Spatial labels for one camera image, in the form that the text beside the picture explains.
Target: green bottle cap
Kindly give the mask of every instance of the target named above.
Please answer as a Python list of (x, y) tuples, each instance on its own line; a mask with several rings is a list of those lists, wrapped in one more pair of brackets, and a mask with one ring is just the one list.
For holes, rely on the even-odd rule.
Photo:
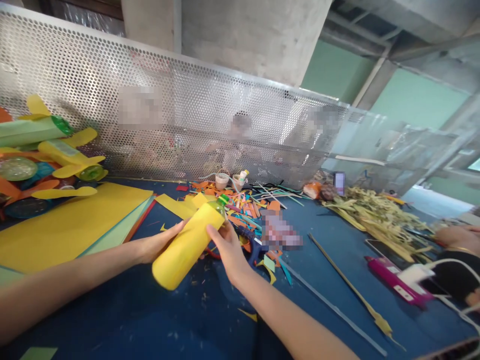
[(63, 117), (52, 115), (50, 116), (50, 119), (55, 124), (55, 126), (65, 135), (70, 136), (74, 134), (74, 129)]
[(92, 181), (104, 173), (104, 168), (101, 165), (92, 165), (84, 169), (78, 178), (83, 181)]
[(218, 200), (221, 201), (224, 205), (227, 205), (230, 201), (230, 198), (227, 195), (222, 194), (218, 197)]

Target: yellow paper-wrapped bottle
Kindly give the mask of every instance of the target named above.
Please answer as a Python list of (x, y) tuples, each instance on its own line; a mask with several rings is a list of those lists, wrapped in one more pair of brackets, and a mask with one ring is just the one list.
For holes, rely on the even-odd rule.
[(220, 229), (225, 221), (228, 196), (203, 204), (175, 237), (166, 250), (153, 262), (155, 280), (167, 290), (175, 290), (210, 242), (206, 227)]

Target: table surface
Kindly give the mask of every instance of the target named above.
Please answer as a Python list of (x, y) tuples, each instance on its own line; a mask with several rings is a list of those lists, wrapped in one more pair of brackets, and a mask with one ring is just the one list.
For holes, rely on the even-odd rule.
[[(110, 181), (166, 193), (174, 199), (185, 195), (176, 191), (176, 184), (168, 182)], [(288, 209), (282, 211), (283, 218), (303, 237), (303, 247), (286, 252), (284, 261), (384, 348), (388, 359), (416, 358), (477, 335), (437, 300), (429, 302), (427, 310), (407, 304), (368, 270), (364, 256), (376, 254), (364, 243), (367, 234), (333, 213), (317, 216), (330, 210), (311, 200), (300, 201), (304, 206), (289, 199), (284, 201)], [(151, 236), (163, 223), (168, 228), (178, 221), (177, 216), (156, 203), (133, 239)], [(310, 241), (308, 233), (313, 234), (351, 283), (388, 321), (394, 339), (406, 352), (376, 327), (362, 303)], [(277, 269), (275, 275), (277, 289), (332, 331), (361, 359), (383, 358), (296, 279), (290, 286), (281, 270)], [(228, 282), (220, 261), (209, 257), (199, 260), (175, 291), (167, 291), (155, 282), (150, 265), (137, 265), (72, 301), (4, 346), (0, 358), (17, 360), (29, 347), (53, 347), (58, 348), (55, 360), (199, 356), (288, 359), (289, 355), (273, 334), (265, 330), (265, 325), (255, 323), (238, 308), (251, 311), (248, 302)]]

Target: green wall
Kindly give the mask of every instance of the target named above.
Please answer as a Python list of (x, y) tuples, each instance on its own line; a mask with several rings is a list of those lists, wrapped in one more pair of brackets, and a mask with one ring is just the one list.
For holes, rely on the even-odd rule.
[(468, 97), (399, 68), (370, 111), (414, 126), (439, 129)]
[(475, 206), (480, 205), (480, 190), (468, 187), (458, 181), (442, 177), (434, 176), (429, 178), (427, 182), (431, 183), (430, 189), (437, 193), (462, 200)]
[(319, 40), (300, 87), (351, 104), (374, 65), (369, 59)]

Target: concrete ceiling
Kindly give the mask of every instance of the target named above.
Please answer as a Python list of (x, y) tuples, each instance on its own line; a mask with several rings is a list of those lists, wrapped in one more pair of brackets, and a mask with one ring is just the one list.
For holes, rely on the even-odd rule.
[(479, 91), (480, 0), (335, 0), (320, 37), (371, 58), (391, 46), (388, 58), (399, 66)]

